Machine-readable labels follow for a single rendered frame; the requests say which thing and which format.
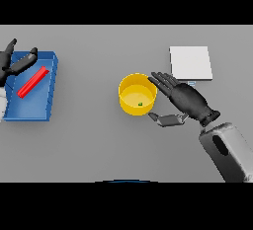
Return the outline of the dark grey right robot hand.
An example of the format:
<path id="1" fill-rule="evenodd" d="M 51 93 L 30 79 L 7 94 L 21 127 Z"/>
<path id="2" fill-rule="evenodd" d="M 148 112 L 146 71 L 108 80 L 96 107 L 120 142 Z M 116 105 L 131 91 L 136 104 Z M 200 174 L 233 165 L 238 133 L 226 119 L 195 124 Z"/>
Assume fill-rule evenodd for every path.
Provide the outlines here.
<path id="1" fill-rule="evenodd" d="M 216 120 L 219 111 L 211 109 L 207 100 L 193 87 L 179 82 L 175 77 L 161 72 L 152 72 L 148 80 L 162 92 L 182 115 L 148 115 L 160 126 L 176 126 L 185 123 L 189 117 L 197 120 L 202 127 Z"/>

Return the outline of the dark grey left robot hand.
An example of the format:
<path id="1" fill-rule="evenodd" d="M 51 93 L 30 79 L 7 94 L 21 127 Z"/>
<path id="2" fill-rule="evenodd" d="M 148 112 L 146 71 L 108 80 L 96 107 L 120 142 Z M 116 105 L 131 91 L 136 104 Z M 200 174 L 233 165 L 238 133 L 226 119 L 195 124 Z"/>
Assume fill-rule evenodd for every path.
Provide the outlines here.
<path id="1" fill-rule="evenodd" d="M 17 40 L 13 38 L 7 45 L 6 49 L 0 51 L 0 87 L 4 87 L 7 78 L 11 75 L 18 76 L 38 61 L 38 49 L 33 47 L 30 53 L 18 60 L 11 63 L 14 46 Z"/>

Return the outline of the red beaker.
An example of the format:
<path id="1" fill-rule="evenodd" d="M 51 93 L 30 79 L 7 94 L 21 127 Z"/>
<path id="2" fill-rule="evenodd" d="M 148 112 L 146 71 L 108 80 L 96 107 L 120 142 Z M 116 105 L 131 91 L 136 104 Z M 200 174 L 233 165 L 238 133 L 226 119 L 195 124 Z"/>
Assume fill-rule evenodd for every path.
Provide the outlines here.
<path id="1" fill-rule="evenodd" d="M 42 66 L 17 92 L 19 98 L 24 99 L 36 85 L 45 77 L 48 70 Z"/>

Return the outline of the pale square measuring scale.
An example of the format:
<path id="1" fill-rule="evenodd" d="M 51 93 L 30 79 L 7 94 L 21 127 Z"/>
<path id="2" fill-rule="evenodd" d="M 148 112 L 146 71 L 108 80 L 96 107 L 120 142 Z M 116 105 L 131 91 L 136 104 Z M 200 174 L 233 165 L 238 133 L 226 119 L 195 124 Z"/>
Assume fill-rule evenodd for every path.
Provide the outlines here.
<path id="1" fill-rule="evenodd" d="M 170 46 L 172 75 L 181 81 L 211 81 L 211 60 L 206 46 Z"/>

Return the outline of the yellow bowl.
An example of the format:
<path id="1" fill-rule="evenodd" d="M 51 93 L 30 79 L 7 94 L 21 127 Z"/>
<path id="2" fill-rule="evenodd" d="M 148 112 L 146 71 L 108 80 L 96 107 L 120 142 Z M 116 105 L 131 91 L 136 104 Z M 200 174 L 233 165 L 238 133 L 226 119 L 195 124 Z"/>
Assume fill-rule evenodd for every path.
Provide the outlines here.
<path id="1" fill-rule="evenodd" d="M 146 115 L 156 100 L 157 87 L 148 80 L 145 74 L 127 75 L 119 85 L 119 103 L 128 115 Z"/>

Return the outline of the blue tray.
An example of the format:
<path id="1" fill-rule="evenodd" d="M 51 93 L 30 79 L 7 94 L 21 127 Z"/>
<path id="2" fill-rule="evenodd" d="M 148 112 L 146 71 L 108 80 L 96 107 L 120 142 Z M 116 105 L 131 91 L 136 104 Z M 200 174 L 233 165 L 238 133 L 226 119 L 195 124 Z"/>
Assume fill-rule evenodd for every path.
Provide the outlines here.
<path id="1" fill-rule="evenodd" d="M 39 51 L 38 61 L 19 76 L 9 76 L 6 85 L 8 105 L 5 121 L 49 121 L 57 74 L 58 59 L 54 51 Z M 18 91 L 42 68 L 47 73 L 24 97 Z"/>

